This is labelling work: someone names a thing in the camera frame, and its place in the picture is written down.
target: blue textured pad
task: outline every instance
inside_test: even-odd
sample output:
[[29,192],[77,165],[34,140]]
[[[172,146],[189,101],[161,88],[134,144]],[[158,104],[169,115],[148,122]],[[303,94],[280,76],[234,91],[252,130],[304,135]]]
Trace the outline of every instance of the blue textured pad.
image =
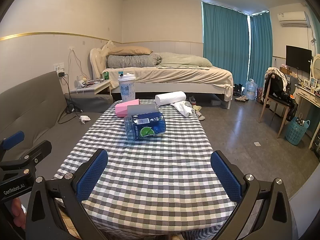
[[19,131],[14,135],[10,136],[9,138],[3,141],[2,148],[4,150],[10,150],[12,147],[16,146],[18,143],[24,140],[24,133]]
[[87,200],[108,163],[108,154],[102,150],[77,184],[76,197],[79,202]]
[[242,198],[241,185],[216,152],[211,154],[211,167],[216,173],[230,200],[239,203]]

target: rolled checkered quilt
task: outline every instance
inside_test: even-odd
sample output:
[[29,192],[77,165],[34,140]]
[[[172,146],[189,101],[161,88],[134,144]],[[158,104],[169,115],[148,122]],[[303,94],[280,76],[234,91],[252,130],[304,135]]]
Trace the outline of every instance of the rolled checkered quilt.
[[162,58],[156,53],[134,56],[109,55],[108,68],[155,67],[161,60]]
[[196,115],[184,117],[173,106],[160,106],[166,132],[130,142],[124,119],[115,114],[118,103],[90,127],[55,178],[74,173],[97,149],[105,149],[108,165],[82,202],[101,231],[120,239],[182,231],[186,240],[211,239],[235,205],[211,168],[213,150]]

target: wooden chair leg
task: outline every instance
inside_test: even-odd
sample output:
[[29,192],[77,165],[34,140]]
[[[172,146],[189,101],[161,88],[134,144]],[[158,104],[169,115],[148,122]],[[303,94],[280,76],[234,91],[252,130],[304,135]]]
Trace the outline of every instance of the wooden chair leg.
[[260,115],[259,123],[261,122],[261,118],[263,116],[263,112],[266,109],[267,101],[268,101],[268,98],[266,97],[266,99],[264,100],[264,103],[263,103],[263,108],[262,108],[262,112],[261,112],[261,115]]
[[279,136],[280,136],[280,133],[281,133],[281,131],[282,131],[282,128],[283,128],[285,119],[287,118],[287,115],[288,115],[288,113],[289,113],[289,109],[290,109],[290,108],[289,108],[288,106],[285,107],[284,117],[283,117],[283,119],[282,119],[282,124],[281,124],[281,127],[280,127],[280,130],[279,130],[279,133],[278,133],[277,138],[279,138]]
[[277,106],[278,106],[278,103],[276,103],[276,106],[275,106],[275,110],[273,111],[273,116],[272,116],[272,119],[271,121],[273,120],[273,118],[275,117],[275,114],[276,114],[276,110],[277,110]]

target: curtain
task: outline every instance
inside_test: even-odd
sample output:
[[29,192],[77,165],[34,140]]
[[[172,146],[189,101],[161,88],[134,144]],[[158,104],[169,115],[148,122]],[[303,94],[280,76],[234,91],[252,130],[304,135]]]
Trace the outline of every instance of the curtain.
[[232,73],[234,83],[245,84],[249,63],[247,16],[203,3],[204,57]]
[[264,83],[264,75],[272,66],[272,27],[270,13],[250,17],[251,56],[248,79],[252,78],[258,87]]
[[309,5],[308,5],[308,9],[311,14],[311,18],[312,18],[312,22],[313,22],[313,29],[314,29],[314,36],[316,38],[316,43],[315,43],[316,54],[320,54],[320,23],[315,15],[315,13],[313,12],[313,10],[310,8]]

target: sofa armrest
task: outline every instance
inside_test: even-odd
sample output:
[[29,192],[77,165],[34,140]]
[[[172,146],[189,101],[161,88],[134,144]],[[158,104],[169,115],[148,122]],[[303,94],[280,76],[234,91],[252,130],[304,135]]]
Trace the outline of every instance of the sofa armrest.
[[[64,94],[69,103],[69,94]],[[83,112],[104,113],[112,104],[113,98],[110,95],[93,95],[83,93],[71,93],[72,102]]]

